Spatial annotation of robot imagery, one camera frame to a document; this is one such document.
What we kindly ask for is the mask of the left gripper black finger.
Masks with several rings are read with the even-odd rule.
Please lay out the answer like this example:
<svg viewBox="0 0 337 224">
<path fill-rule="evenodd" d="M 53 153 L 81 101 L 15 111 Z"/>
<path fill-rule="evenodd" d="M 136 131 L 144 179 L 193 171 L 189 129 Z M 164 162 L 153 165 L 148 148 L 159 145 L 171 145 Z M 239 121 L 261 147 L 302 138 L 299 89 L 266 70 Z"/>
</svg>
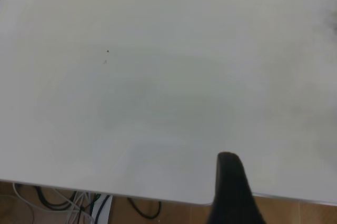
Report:
<svg viewBox="0 0 337 224">
<path fill-rule="evenodd" d="M 265 223 L 238 155 L 217 156 L 215 196 L 207 223 Z"/>
</svg>

